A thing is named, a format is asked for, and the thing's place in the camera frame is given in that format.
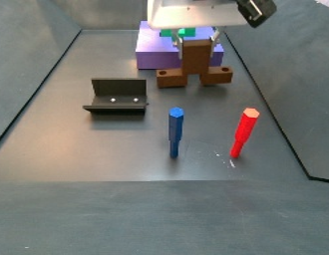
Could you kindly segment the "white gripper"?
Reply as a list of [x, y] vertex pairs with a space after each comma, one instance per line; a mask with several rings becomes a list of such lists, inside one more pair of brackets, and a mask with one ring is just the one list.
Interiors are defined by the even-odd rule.
[[[172, 44], [181, 60], [179, 28], [244, 25], [235, 0], [148, 0], [148, 23], [153, 29], [172, 29]], [[217, 44], [219, 28], [212, 28], [211, 46]]]

